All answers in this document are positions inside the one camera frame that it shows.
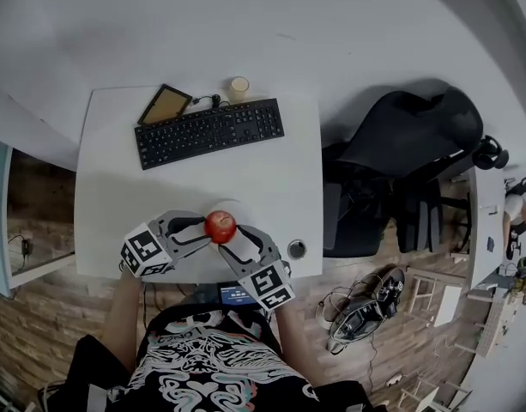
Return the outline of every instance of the wooden floor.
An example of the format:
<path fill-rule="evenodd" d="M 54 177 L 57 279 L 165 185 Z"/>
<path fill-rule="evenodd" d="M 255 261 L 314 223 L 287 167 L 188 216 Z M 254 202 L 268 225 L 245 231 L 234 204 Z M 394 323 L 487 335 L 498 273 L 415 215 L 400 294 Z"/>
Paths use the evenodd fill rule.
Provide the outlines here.
<path fill-rule="evenodd" d="M 15 171 L 20 174 L 18 166 Z M 26 233 L 34 245 L 37 243 L 42 247 L 38 250 L 36 260 L 58 256 L 59 252 L 70 248 L 73 243 L 70 206 L 66 202 L 68 205 L 70 201 L 73 203 L 73 193 L 70 191 L 73 191 L 74 178 L 61 175 L 55 180 L 54 174 L 44 175 L 53 179 L 52 187 L 56 188 L 59 197 L 57 217 L 52 218 L 51 212 L 43 215 L 30 213 L 22 206 L 18 206 L 20 212 L 11 213 L 9 217 L 12 220 L 9 237 L 15 233 Z M 13 188 L 12 201 L 15 206 L 25 200 L 24 181 L 13 183 L 21 184 L 20 188 Z M 445 380 L 461 382 L 472 355 L 452 348 L 451 344 L 455 340 L 465 345 L 477 343 L 478 330 L 472 325 L 486 318 L 485 304 L 467 301 L 462 297 L 452 323 L 428 329 L 420 320 L 402 314 L 412 287 L 408 282 L 400 312 L 374 334 L 372 342 L 377 354 L 373 350 L 371 338 L 367 338 L 350 345 L 340 355 L 331 355 L 325 350 L 327 333 L 317 325 L 314 318 L 317 303 L 331 289 L 337 286 L 349 287 L 355 280 L 387 264 L 402 267 L 411 264 L 429 270 L 465 273 L 464 263 L 453 264 L 446 257 L 450 244 L 456 240 L 453 231 L 447 227 L 443 238 L 445 243 L 440 252 L 401 254 L 396 244 L 396 230 L 390 225 L 376 257 L 363 260 L 324 259 L 321 276 L 299 279 L 293 284 L 303 307 L 301 316 L 305 320 L 305 329 L 299 333 L 307 335 L 314 344 L 318 359 L 330 380 L 358 380 L 368 392 L 372 391 L 372 401 L 379 403 L 390 400 L 393 404 L 397 402 L 401 388 L 414 388 L 418 374 L 437 383 Z M 79 276 L 74 267 L 69 267 L 22 286 L 13 300 L 0 296 L 0 389 L 16 404 L 26 405 L 35 401 L 36 391 L 45 383 L 64 379 L 76 342 L 86 334 L 100 334 L 110 308 L 114 285 L 114 281 Z M 148 319 L 157 314 L 156 305 L 170 306 L 183 298 L 179 289 L 172 284 L 158 284 L 156 288 L 154 294 L 153 286 L 148 285 Z M 193 286 L 181 286 L 180 290 L 188 294 Z M 142 307 L 141 296 L 139 337 L 144 333 Z M 397 373 L 405 376 L 402 382 L 389 389 L 384 388 L 385 382 Z M 443 389 L 438 399 L 448 401 L 451 396 L 451 391 Z"/>

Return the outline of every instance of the person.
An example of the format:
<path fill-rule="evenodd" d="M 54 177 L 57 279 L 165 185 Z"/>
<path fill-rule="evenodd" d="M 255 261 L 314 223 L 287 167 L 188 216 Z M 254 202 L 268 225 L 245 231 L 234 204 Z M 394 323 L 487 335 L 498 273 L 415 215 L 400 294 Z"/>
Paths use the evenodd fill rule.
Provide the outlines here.
<path fill-rule="evenodd" d="M 505 252 L 509 247 L 511 229 L 523 224 L 526 227 L 526 201 L 522 196 L 510 194 L 505 199 L 505 213 L 503 215 L 503 236 Z"/>
<path fill-rule="evenodd" d="M 373 408 L 361 384 L 331 384 L 303 334 L 296 300 L 265 316 L 219 303 L 171 306 L 148 325 L 137 352 L 142 281 L 124 268 L 100 342 L 83 337 L 46 411 L 346 411 Z"/>

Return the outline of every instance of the chair backrest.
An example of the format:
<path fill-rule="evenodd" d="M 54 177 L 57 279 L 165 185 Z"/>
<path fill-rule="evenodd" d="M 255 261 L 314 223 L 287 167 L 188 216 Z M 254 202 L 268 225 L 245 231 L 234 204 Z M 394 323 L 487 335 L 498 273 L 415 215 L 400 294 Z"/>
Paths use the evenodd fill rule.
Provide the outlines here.
<path fill-rule="evenodd" d="M 459 151 L 474 151 L 482 132 L 478 110 L 457 88 L 432 100 L 396 91 L 372 107 L 337 160 L 397 179 Z"/>

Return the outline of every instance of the small screen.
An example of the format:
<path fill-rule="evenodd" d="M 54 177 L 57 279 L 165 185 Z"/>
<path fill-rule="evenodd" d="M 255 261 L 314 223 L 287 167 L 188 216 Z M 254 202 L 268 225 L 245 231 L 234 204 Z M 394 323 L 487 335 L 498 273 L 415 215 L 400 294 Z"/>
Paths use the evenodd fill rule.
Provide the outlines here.
<path fill-rule="evenodd" d="M 228 306 L 243 306 L 257 303 L 241 285 L 221 287 L 221 300 L 223 304 Z"/>

